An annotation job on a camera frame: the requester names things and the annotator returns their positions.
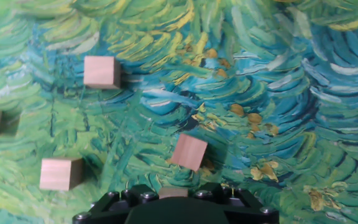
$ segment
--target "van gogh style painting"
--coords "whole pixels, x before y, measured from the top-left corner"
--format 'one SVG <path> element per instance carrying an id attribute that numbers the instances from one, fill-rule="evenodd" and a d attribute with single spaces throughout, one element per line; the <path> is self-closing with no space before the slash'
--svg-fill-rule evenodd
<path id="1" fill-rule="evenodd" d="M 83 84 L 115 56 L 121 90 Z M 246 187 L 282 223 L 358 223 L 358 0 L 0 0 L 0 223 L 71 223 L 108 190 Z M 180 133 L 209 142 L 171 164 Z M 85 183 L 39 189 L 44 157 Z"/>

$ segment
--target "painted background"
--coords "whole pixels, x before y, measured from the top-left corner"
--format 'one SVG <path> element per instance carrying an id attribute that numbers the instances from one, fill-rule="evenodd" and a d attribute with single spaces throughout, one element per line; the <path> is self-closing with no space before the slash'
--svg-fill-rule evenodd
<path id="1" fill-rule="evenodd" d="M 124 87 L 85 88 L 85 55 Z M 358 223 L 358 0 L 0 0 L 0 223 L 70 223 L 107 190 L 247 187 L 282 223 Z M 198 172 L 179 133 L 209 142 Z M 86 182 L 39 190 L 43 157 Z"/>

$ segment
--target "swirling brushstroke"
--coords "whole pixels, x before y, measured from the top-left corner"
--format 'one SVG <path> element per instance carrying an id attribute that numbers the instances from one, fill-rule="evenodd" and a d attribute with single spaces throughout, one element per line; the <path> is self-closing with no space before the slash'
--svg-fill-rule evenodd
<path id="1" fill-rule="evenodd" d="M 85 55 L 116 56 L 125 87 L 85 88 Z M 207 181 L 282 223 L 358 223 L 358 0 L 0 0 L 0 109 L 6 223 Z M 209 142 L 198 172 L 169 161 L 181 132 Z M 84 157 L 86 183 L 39 190 L 52 156 Z"/>

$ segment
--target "pink wooden cube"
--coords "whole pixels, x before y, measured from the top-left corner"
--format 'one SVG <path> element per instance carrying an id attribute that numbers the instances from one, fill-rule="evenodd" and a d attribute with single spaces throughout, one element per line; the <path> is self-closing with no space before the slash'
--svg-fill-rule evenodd
<path id="1" fill-rule="evenodd" d="M 121 86 L 121 66 L 114 57 L 86 56 L 84 84 L 91 88 L 118 89 Z"/>
<path id="2" fill-rule="evenodd" d="M 70 190 L 81 183 L 82 158 L 42 159 L 40 189 Z"/>
<path id="3" fill-rule="evenodd" d="M 197 171 L 200 168 L 207 145 L 208 143 L 202 140 L 187 134 L 180 134 L 171 162 Z"/>

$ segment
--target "screw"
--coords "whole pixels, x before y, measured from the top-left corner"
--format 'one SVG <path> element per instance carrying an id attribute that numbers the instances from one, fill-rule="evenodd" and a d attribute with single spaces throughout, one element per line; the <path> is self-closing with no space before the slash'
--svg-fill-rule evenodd
<path id="1" fill-rule="evenodd" d="M 260 208 L 260 211 L 264 214 L 269 214 L 275 211 L 275 209 L 273 207 L 262 207 Z"/>
<path id="2" fill-rule="evenodd" d="M 197 197 L 205 197 L 207 195 L 210 195 L 211 192 L 207 191 L 207 190 L 199 190 L 196 192 L 196 196 Z"/>
<path id="3" fill-rule="evenodd" d="M 116 194 L 118 194 L 118 192 L 109 192 L 109 193 L 108 193 L 108 195 L 109 195 L 110 197 L 113 197 L 113 196 L 116 195 Z"/>
<path id="4" fill-rule="evenodd" d="M 153 198 L 155 196 L 156 196 L 155 192 L 144 192 L 144 193 L 142 193 L 143 198 Z"/>
<path id="5" fill-rule="evenodd" d="M 81 213 L 78 213 L 75 218 L 77 220 L 83 220 L 83 219 L 86 219 L 86 218 L 89 218 L 91 216 L 91 213 L 90 212 L 81 212 Z"/>

